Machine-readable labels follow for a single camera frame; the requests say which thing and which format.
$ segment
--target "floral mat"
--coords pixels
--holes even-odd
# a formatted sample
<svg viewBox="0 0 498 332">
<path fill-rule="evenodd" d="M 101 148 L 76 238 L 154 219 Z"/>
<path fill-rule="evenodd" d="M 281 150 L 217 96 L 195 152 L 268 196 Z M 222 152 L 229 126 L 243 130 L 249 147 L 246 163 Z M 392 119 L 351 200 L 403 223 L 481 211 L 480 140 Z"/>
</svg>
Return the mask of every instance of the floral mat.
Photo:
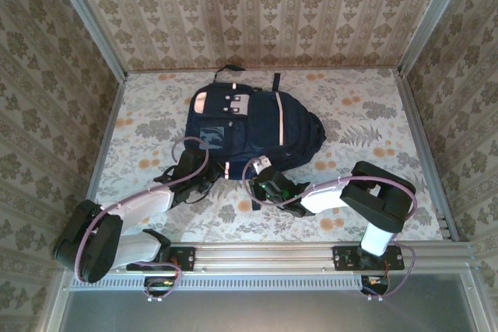
<svg viewBox="0 0 498 332">
<path fill-rule="evenodd" d="M 398 238 L 441 239 L 393 71 L 281 73 L 280 90 L 318 115 L 327 135 L 312 161 L 290 170 L 287 177 L 295 182 L 324 182 L 349 175 L 357 161 L 371 162 L 416 186 L 419 210 Z M 183 136 L 191 97 L 213 76 L 212 72 L 128 76 L 99 185 L 99 201 L 116 201 L 139 191 L 174 164 L 171 146 Z M 218 76 L 220 81 L 263 89 L 271 89 L 273 80 L 273 72 L 221 72 Z M 347 206 L 306 218 L 295 218 L 277 208 L 252 211 L 240 182 L 218 180 L 203 201 L 148 217 L 132 231 L 155 229 L 177 242 L 315 242 L 359 240 L 366 224 L 366 219 Z"/>
</svg>

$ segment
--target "wire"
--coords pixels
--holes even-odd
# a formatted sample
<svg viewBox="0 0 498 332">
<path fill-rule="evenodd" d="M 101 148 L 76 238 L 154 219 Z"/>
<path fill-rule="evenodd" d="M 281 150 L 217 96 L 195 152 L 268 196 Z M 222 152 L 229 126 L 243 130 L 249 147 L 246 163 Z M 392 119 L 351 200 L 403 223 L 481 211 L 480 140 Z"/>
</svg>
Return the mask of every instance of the wire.
<svg viewBox="0 0 498 332">
<path fill-rule="evenodd" d="M 204 200 L 206 197 L 208 197 L 209 195 L 209 192 L 211 191 L 211 188 L 214 184 L 211 184 L 211 186 L 209 186 L 208 190 L 205 192 L 205 194 L 203 194 L 200 198 L 198 198 L 197 200 L 195 201 L 185 201 L 185 204 L 196 204 L 202 200 Z"/>
<path fill-rule="evenodd" d="M 290 204 L 291 202 L 297 201 L 300 198 L 306 197 L 311 192 L 314 192 L 314 191 L 317 191 L 317 190 L 324 190 L 326 188 L 335 187 L 337 184 L 348 183 L 348 182 L 351 182 L 351 181 L 354 181 L 354 180 L 361 180 L 361 181 L 369 181 L 369 182 L 371 181 L 371 182 L 378 182 L 378 183 L 389 184 L 389 185 L 391 185 L 393 187 L 397 187 L 400 190 L 402 190 L 403 192 L 405 192 L 412 199 L 412 202 L 413 202 L 412 209 L 407 214 L 406 220 L 410 219 L 416 213 L 417 208 L 418 208 L 417 197 L 406 186 L 404 186 L 403 184 L 398 183 L 398 182 L 396 182 L 394 180 L 390 180 L 390 179 L 382 178 L 382 177 L 378 177 L 378 176 L 345 176 L 345 177 L 339 177 L 339 178 L 337 178 L 335 180 L 330 180 L 328 182 L 324 182 L 324 183 L 320 183 L 320 184 L 314 184 L 311 188 L 306 189 L 301 194 L 298 194 L 297 196 L 295 196 L 293 198 L 290 198 L 289 200 L 285 200 L 284 202 L 281 202 L 281 203 L 278 203 L 278 204 L 272 204 L 272 203 L 268 203 L 268 202 L 265 202 L 265 201 L 261 201 L 261 200 L 259 200 L 258 198 L 256 198 L 251 193 L 251 190 L 249 189 L 249 187 L 247 186 L 247 183 L 246 183 L 247 182 L 247 179 L 246 179 L 247 170 L 249 169 L 249 166 L 254 161 L 256 161 L 258 159 L 259 159 L 258 157 L 250 159 L 246 163 L 246 165 L 244 166 L 244 169 L 242 171 L 242 187 L 245 189 L 246 193 L 249 195 L 249 197 L 253 201 L 256 201 L 257 203 L 259 203 L 261 205 L 266 205 L 266 206 L 282 206 L 282 205 Z M 400 281 L 400 283 L 392 291 L 387 292 L 387 293 L 385 293 L 383 295 L 377 295 L 378 298 L 380 298 L 380 297 L 389 297 L 389 296 L 395 294 L 397 291 L 399 291 L 399 289 L 406 283 L 408 277 L 412 273 L 413 268 L 415 267 L 416 254 L 415 254 L 414 249 L 411 248 L 408 245 L 404 245 L 404 244 L 400 244 L 400 243 L 395 242 L 394 238 L 396 236 L 397 236 L 397 234 L 393 236 L 393 238 L 392 238 L 393 240 L 391 241 L 391 243 L 394 244 L 394 245 L 399 246 L 400 248 L 405 248 L 407 250 L 410 250 L 410 252 L 412 253 L 412 262 L 410 263 L 409 269 L 406 271 L 406 274 L 403 277 L 403 279 Z"/>
<path fill-rule="evenodd" d="M 157 186 L 157 187 L 154 187 L 154 188 L 149 188 L 148 190 L 142 190 L 140 192 L 138 192 L 137 194 L 133 194 L 131 196 L 128 196 L 127 198 L 124 198 L 123 200 L 115 203 L 115 204 L 112 204 L 111 206 L 105 208 L 103 211 L 101 211 L 94 219 L 93 221 L 89 224 L 88 228 L 86 229 L 85 231 L 85 234 L 83 235 L 83 238 L 81 239 L 81 242 L 79 244 L 79 247 L 78 247 L 78 252 L 76 252 L 76 258 L 75 258 L 75 276 L 76 278 L 82 282 L 82 283 L 85 283 L 85 279 L 83 279 L 83 277 L 81 276 L 80 274 L 80 271 L 81 271 L 81 259 L 82 259 L 82 255 L 83 255 L 83 251 L 85 249 L 85 245 L 86 245 L 86 241 L 88 240 L 89 236 L 90 236 L 90 233 L 95 229 L 95 226 L 96 224 L 111 210 L 115 209 L 115 208 L 119 208 L 121 207 L 123 204 L 126 204 L 130 201 L 134 201 L 136 198 L 139 198 L 141 196 L 144 196 L 146 194 L 151 194 L 152 192 L 156 192 L 156 191 L 161 191 L 161 190 L 164 190 L 165 188 L 168 188 L 168 187 L 171 187 L 171 186 L 174 186 L 175 184 L 179 184 L 179 183 L 182 183 L 186 180 L 189 180 L 191 178 L 193 178 L 194 176 L 198 175 L 204 168 L 205 166 L 208 164 L 208 161 L 209 161 L 209 148 L 208 148 L 208 145 L 203 141 L 201 140 L 200 138 L 196 138 L 195 136 L 186 136 L 184 138 L 181 138 L 181 139 L 178 139 L 174 142 L 173 144 L 173 148 L 171 149 L 171 156 L 173 157 L 173 160 L 174 162 L 176 162 L 176 157 L 174 156 L 174 149 L 176 148 L 176 146 L 178 145 L 178 143 L 180 142 L 183 142 L 185 140 L 195 140 L 199 143 L 201 143 L 203 146 L 204 146 L 204 149 L 205 149 L 205 158 L 204 158 L 204 162 L 202 163 L 202 165 L 200 165 L 200 167 L 194 171 L 193 173 L 187 175 L 187 176 L 184 176 L 183 178 L 180 178 L 178 180 L 172 180 L 168 183 L 165 183 L 163 185 L 160 185 L 160 186 Z"/>
<path fill-rule="evenodd" d="M 174 280 L 174 283 L 173 285 L 171 286 L 170 289 L 168 289 L 168 291 L 166 293 L 164 293 L 163 295 L 153 295 L 151 292 L 150 292 L 150 288 L 153 286 L 153 284 L 156 284 L 158 282 L 163 282 L 164 281 L 164 278 L 152 278 L 152 279 L 149 279 L 149 282 L 147 283 L 147 286 L 146 288 L 144 289 L 144 293 L 147 295 L 147 297 L 149 297 L 150 299 L 156 299 L 158 301 L 162 301 L 163 299 L 165 299 L 168 295 L 170 295 L 176 288 L 178 288 L 178 286 L 180 285 L 181 283 L 181 279 L 183 278 L 184 276 L 184 273 L 183 271 L 181 270 L 181 267 L 176 265 L 176 264 L 172 264 L 172 263 L 169 263 L 169 262 L 135 262 L 135 264 L 138 264 L 140 266 L 168 266 L 168 267 L 172 267 L 174 268 L 176 271 L 177 271 L 177 276 Z"/>
<path fill-rule="evenodd" d="M 264 206 L 282 206 L 286 204 L 290 204 L 291 202 L 297 201 L 300 198 L 306 197 L 308 194 L 311 192 L 315 192 L 317 190 L 324 190 L 326 188 L 331 188 L 335 187 L 337 184 L 343 184 L 343 183 L 348 183 L 354 180 L 360 180 L 360 181 L 366 181 L 366 182 L 378 182 L 378 183 L 385 183 L 389 184 L 393 187 L 397 187 L 403 192 L 405 192 L 413 201 L 413 207 L 412 210 L 408 213 L 406 216 L 406 220 L 410 219 L 416 212 L 418 208 L 418 203 L 417 203 L 417 198 L 413 192 L 411 192 L 406 186 L 404 186 L 401 183 L 398 183 L 394 180 L 390 180 L 387 178 L 382 178 L 379 176 L 345 176 L 345 177 L 339 177 L 338 179 L 335 180 L 329 180 L 328 182 L 320 183 L 320 184 L 314 184 L 311 188 L 307 188 L 304 192 L 298 194 L 297 196 L 290 198 L 289 200 L 285 200 L 283 202 L 279 202 L 277 204 L 273 203 L 268 203 L 265 201 L 261 201 L 258 198 L 256 198 L 252 193 L 249 187 L 247 186 L 247 170 L 249 169 L 249 166 L 256 160 L 258 160 L 258 157 L 255 157 L 253 159 L 250 159 L 247 163 L 246 166 L 244 166 L 244 169 L 242 170 L 242 187 L 246 191 L 246 193 L 249 195 L 249 197 L 253 200 L 256 201 L 260 205 Z"/>
<path fill-rule="evenodd" d="M 368 288 L 366 287 L 365 285 L 363 286 L 363 289 L 365 289 L 366 291 L 370 292 L 371 294 L 373 295 L 379 295 L 377 292 L 375 292 L 372 288 Z"/>
<path fill-rule="evenodd" d="M 399 246 L 402 249 L 404 248 L 404 249 L 409 250 L 412 253 L 412 262 L 410 263 L 410 266 L 408 267 L 408 270 L 406 271 L 405 276 L 399 282 L 399 284 L 396 285 L 395 288 L 392 291 L 383 294 L 382 297 L 389 297 L 389 296 L 395 294 L 397 291 L 399 291 L 402 288 L 402 286 L 406 283 L 406 281 L 408 280 L 408 277 L 412 273 L 413 268 L 415 267 L 415 262 L 417 260 L 417 256 L 415 254 L 415 251 L 414 251 L 414 249 L 411 246 L 408 246 L 408 245 L 405 245 L 405 244 L 401 244 L 401 243 L 397 243 L 395 241 L 391 241 L 391 243 L 393 245 Z"/>
<path fill-rule="evenodd" d="M 388 288 L 389 288 L 389 264 L 386 261 L 386 274 L 384 275 L 385 278 L 388 279 Z"/>
</svg>

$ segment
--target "backpack strap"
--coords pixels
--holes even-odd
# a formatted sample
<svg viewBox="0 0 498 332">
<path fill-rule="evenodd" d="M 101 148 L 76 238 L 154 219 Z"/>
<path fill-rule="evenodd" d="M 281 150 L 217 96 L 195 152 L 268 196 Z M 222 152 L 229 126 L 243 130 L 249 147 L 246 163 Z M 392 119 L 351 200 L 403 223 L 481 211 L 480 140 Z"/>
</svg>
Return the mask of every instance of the backpack strap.
<svg viewBox="0 0 498 332">
<path fill-rule="evenodd" d="M 280 73 L 275 73 L 273 76 L 273 86 L 272 91 L 278 91 L 280 85 Z"/>
<path fill-rule="evenodd" d="M 219 72 L 222 72 L 223 70 L 228 69 L 231 70 L 232 72 L 245 72 L 246 69 L 241 68 L 240 66 L 232 65 L 232 64 L 226 64 L 223 66 L 221 69 L 219 69 L 216 74 L 215 74 L 215 79 L 213 82 L 216 82 L 216 76 L 218 75 Z"/>
</svg>

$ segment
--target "metal corner post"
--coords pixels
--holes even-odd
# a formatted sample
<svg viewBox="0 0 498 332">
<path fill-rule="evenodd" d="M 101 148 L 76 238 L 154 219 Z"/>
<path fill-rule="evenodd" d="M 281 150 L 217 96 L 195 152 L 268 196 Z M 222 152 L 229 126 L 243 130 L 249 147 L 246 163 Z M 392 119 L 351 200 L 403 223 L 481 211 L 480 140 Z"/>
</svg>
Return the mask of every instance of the metal corner post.
<svg viewBox="0 0 498 332">
<path fill-rule="evenodd" d="M 398 70 L 400 72 L 403 71 L 405 74 L 409 73 L 449 3 L 450 0 L 430 1 L 422 20 L 417 26 L 417 30 L 414 32 L 413 37 L 398 64 Z"/>
<path fill-rule="evenodd" d="M 454 224 L 453 215 L 451 214 L 450 206 L 444 194 L 443 184 L 437 173 L 436 163 L 430 151 L 429 142 L 427 141 L 426 132 L 423 129 L 422 121 L 420 120 L 419 111 L 417 110 L 415 99 L 412 95 L 412 90 L 408 84 L 406 77 L 398 77 L 398 90 L 402 98 L 403 107 L 405 108 L 406 118 L 409 123 L 410 131 L 412 132 L 413 142 L 420 158 L 424 177 L 427 182 L 427 189 L 430 196 L 436 205 L 436 208 L 442 213 L 448 225 L 451 239 L 459 241 L 457 226 Z"/>
<path fill-rule="evenodd" d="M 97 188 L 102 174 L 103 165 L 106 160 L 107 151 L 109 150 L 110 140 L 116 124 L 119 108 L 123 102 L 125 95 L 126 82 L 120 83 L 117 88 L 116 96 L 112 110 L 110 111 L 109 120 L 107 121 L 106 131 L 103 134 L 102 143 L 100 145 L 99 155 L 96 160 L 95 167 L 92 173 L 92 179 L 86 192 L 86 198 L 94 199 L 96 197 Z M 44 309 L 40 315 L 37 331 L 39 332 L 58 332 L 61 326 L 62 317 L 66 302 L 69 297 L 69 288 L 74 274 L 72 271 L 64 269 L 57 271 L 51 286 L 48 289 L 47 301 L 45 302 Z"/>
<path fill-rule="evenodd" d="M 79 17 L 83 21 L 83 24 L 88 29 L 92 39 L 98 46 L 100 53 L 105 59 L 109 68 L 113 72 L 117 81 L 122 83 L 125 80 L 125 70 L 121 66 L 119 58 L 117 57 L 114 49 L 110 46 L 109 40 L 103 33 L 100 24 L 96 20 L 95 15 L 92 13 L 86 0 L 70 0 L 72 6 L 77 11 Z"/>
</svg>

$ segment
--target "navy blue backpack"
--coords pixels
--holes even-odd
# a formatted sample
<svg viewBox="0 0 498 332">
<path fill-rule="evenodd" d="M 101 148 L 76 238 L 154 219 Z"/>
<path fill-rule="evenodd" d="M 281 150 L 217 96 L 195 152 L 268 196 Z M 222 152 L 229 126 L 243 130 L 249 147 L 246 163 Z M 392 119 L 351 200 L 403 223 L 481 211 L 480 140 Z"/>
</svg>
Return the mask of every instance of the navy blue backpack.
<svg viewBox="0 0 498 332">
<path fill-rule="evenodd" d="M 234 65 L 225 68 L 244 70 Z M 225 168 L 226 179 L 242 179 L 247 161 L 259 156 L 267 156 L 278 171 L 302 166 L 324 142 L 318 117 L 288 93 L 278 91 L 279 82 L 280 74 L 275 73 L 272 91 L 262 91 L 217 82 L 215 75 L 213 83 L 192 97 L 185 136 L 208 144 L 210 159 Z M 185 141 L 185 148 L 203 149 L 194 141 Z"/>
</svg>

